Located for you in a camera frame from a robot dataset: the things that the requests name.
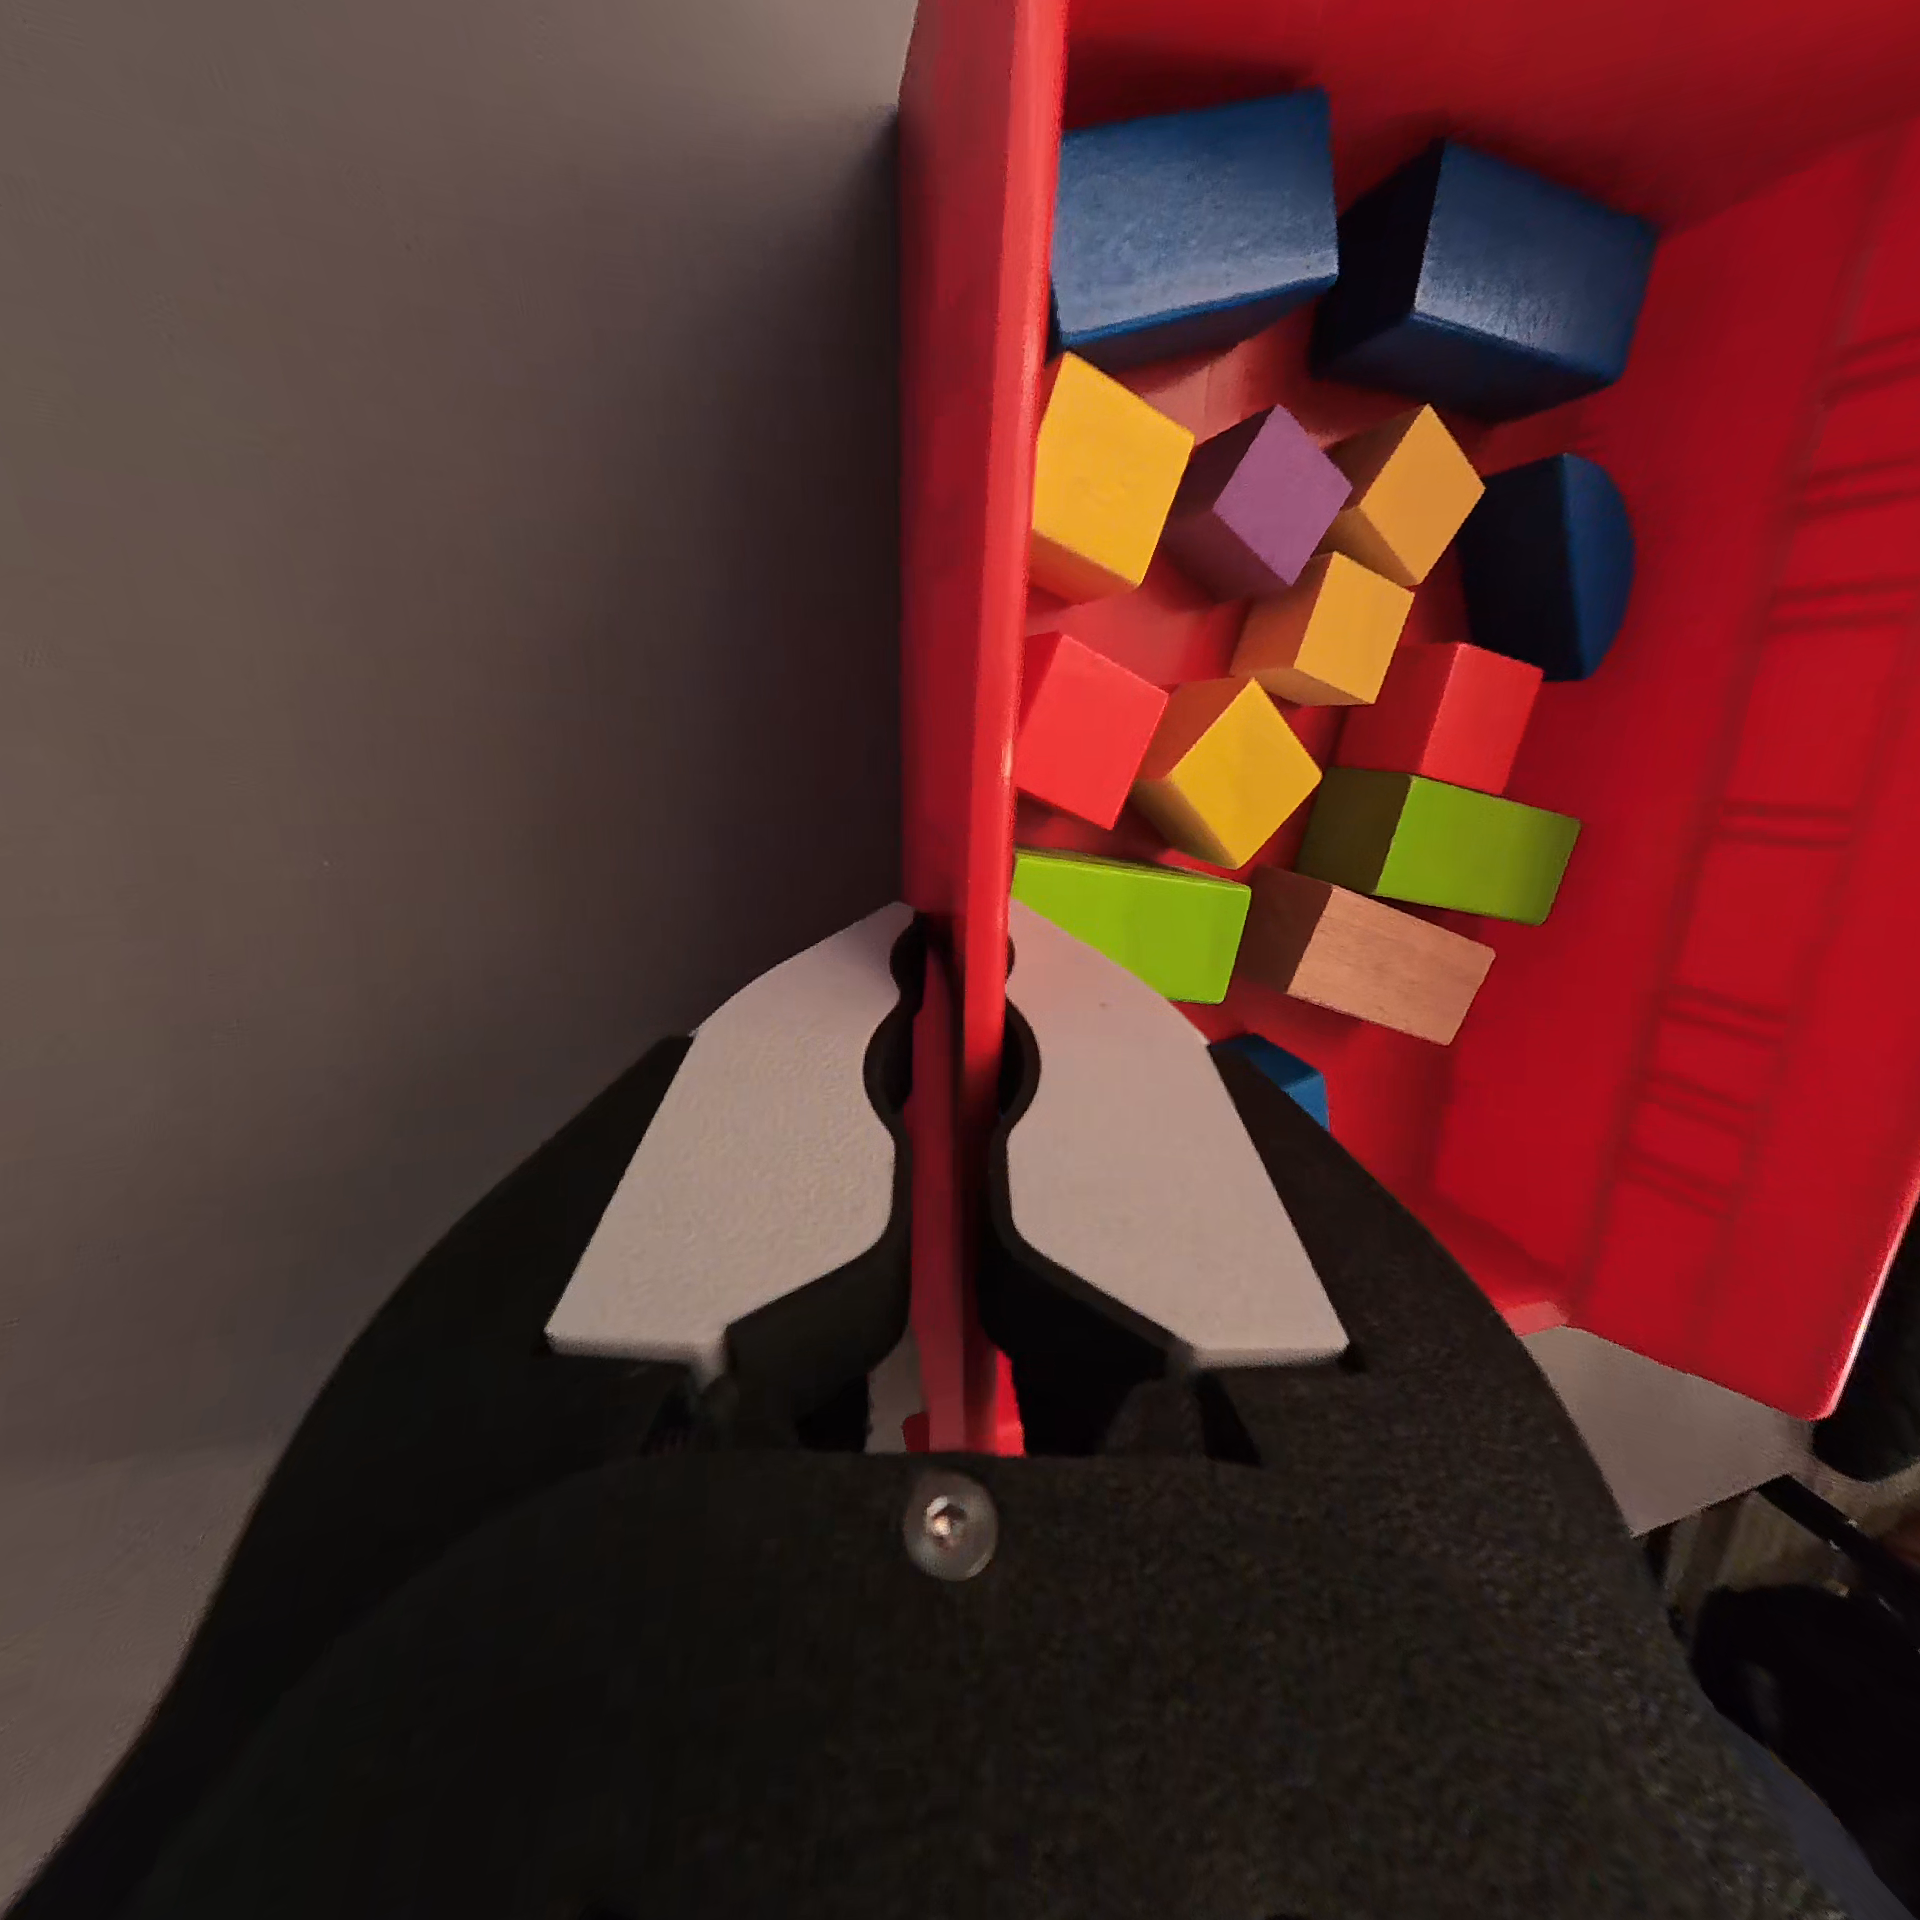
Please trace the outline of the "red plastic bin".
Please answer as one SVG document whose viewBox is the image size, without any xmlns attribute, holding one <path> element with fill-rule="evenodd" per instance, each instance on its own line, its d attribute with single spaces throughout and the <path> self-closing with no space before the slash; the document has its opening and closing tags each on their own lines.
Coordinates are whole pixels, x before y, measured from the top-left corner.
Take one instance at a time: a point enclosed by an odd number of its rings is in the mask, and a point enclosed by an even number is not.
<svg viewBox="0 0 1920 1920">
<path fill-rule="evenodd" d="M 1475 435 L 1571 451 L 1638 566 L 1512 767 L 1581 826 L 1446 1049 L 1271 993 L 1194 1009 L 1322 1066 L 1340 1141 L 1515 1332 L 1571 1324 L 1802 1421 L 1916 1200 L 1916 4 L 920 4 L 902 187 L 904 873 L 946 936 L 910 1111 L 938 1439 L 986 1439 L 958 1324 L 1022 639 L 1144 678 L 1235 613 L 1156 563 L 1025 580 L 1062 130 L 1320 88 L 1342 203 L 1454 137 L 1659 232 L 1618 382 Z"/>
</svg>

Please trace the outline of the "blue rectangular wooden block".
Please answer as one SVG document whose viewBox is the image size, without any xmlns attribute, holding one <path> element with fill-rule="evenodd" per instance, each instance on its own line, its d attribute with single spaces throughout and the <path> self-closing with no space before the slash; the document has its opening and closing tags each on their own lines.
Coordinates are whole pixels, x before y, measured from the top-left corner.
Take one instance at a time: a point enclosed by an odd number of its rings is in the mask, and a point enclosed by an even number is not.
<svg viewBox="0 0 1920 1920">
<path fill-rule="evenodd" d="M 1330 293 L 1337 273 L 1323 88 L 1062 137 L 1051 356 L 1121 372 L 1234 349 Z"/>
<path fill-rule="evenodd" d="M 1314 381 L 1507 422 L 1619 382 L 1657 229 L 1534 171 L 1436 140 L 1337 213 Z"/>
</svg>

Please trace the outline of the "blue wooden cube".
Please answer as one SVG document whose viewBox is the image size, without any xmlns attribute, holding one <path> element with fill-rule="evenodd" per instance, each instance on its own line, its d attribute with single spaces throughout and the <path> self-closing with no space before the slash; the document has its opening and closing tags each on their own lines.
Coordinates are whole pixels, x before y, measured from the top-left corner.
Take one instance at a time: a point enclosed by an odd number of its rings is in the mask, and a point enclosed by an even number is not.
<svg viewBox="0 0 1920 1920">
<path fill-rule="evenodd" d="M 1285 1092 L 1323 1132 L 1332 1132 L 1332 1092 L 1325 1074 L 1311 1062 L 1260 1032 L 1239 1032 L 1209 1045 L 1215 1060 L 1239 1060 Z"/>
</svg>

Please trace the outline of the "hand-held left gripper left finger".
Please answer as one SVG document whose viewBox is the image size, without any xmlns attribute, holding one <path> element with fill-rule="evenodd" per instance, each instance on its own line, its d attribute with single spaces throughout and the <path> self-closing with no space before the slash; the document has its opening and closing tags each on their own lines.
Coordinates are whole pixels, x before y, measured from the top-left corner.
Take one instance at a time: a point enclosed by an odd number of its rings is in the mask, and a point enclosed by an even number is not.
<svg viewBox="0 0 1920 1920">
<path fill-rule="evenodd" d="M 691 1380 L 849 1380 L 899 1340 L 886 1253 L 910 1178 L 899 1095 L 867 1072 L 913 915 L 892 902 L 699 1023 L 551 1308 L 574 1359 Z"/>
</svg>

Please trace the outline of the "red wooden cube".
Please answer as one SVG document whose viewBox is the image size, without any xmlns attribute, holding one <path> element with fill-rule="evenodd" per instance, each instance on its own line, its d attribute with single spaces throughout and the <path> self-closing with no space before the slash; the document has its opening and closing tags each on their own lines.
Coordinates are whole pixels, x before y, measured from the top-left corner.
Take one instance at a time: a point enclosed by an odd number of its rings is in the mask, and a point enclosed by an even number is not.
<svg viewBox="0 0 1920 1920">
<path fill-rule="evenodd" d="M 1541 685 L 1537 666 L 1471 643 L 1403 643 L 1373 703 L 1349 709 L 1330 767 L 1500 798 Z"/>
<path fill-rule="evenodd" d="M 1016 795 L 1086 826 L 1116 829 L 1168 705 L 1164 686 L 1068 632 L 1025 637 Z"/>
</svg>

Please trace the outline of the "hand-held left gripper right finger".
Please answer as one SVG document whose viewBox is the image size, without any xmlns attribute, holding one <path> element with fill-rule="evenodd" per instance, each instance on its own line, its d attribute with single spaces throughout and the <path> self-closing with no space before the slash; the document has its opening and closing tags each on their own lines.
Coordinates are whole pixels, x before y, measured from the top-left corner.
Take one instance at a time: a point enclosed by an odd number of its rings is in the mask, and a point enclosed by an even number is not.
<svg viewBox="0 0 1920 1920">
<path fill-rule="evenodd" d="M 1201 1032 L 1010 907 L 1005 1087 L 979 1324 L 1010 1360 L 1116 1374 L 1315 1366 L 1349 1340 Z"/>
</svg>

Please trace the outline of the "natural wooden rectangular block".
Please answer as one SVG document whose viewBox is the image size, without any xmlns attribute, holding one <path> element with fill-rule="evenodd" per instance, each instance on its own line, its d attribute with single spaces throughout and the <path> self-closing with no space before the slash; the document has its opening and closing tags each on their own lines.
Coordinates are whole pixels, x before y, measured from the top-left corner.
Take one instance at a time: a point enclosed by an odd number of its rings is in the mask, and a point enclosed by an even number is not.
<svg viewBox="0 0 1920 1920">
<path fill-rule="evenodd" d="M 1426 1045 L 1451 1045 L 1495 952 L 1489 945 L 1327 881 L 1262 869 L 1235 985 Z"/>
</svg>

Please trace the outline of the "green rectangular wooden block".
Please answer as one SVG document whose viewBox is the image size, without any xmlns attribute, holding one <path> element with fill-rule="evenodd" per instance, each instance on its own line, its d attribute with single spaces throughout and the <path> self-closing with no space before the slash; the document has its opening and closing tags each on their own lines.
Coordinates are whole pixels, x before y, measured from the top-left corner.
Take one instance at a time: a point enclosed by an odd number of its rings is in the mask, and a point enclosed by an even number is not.
<svg viewBox="0 0 1920 1920">
<path fill-rule="evenodd" d="M 1294 858 L 1352 895 L 1541 927 L 1579 839 L 1571 817 L 1415 774 L 1323 774 Z"/>
<path fill-rule="evenodd" d="M 1226 1002 L 1254 893 L 1243 881 L 1016 849 L 1011 900 L 1170 1002 Z"/>
</svg>

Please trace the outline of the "purple wooden cube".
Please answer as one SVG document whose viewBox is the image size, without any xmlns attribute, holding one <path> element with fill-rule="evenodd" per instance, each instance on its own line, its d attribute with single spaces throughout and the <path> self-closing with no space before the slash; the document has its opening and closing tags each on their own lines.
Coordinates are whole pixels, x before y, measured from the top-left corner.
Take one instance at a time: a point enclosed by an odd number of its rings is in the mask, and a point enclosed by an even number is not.
<svg viewBox="0 0 1920 1920">
<path fill-rule="evenodd" d="M 1160 541 L 1161 555 L 1219 605 L 1291 588 L 1352 482 L 1284 404 L 1194 446 Z"/>
</svg>

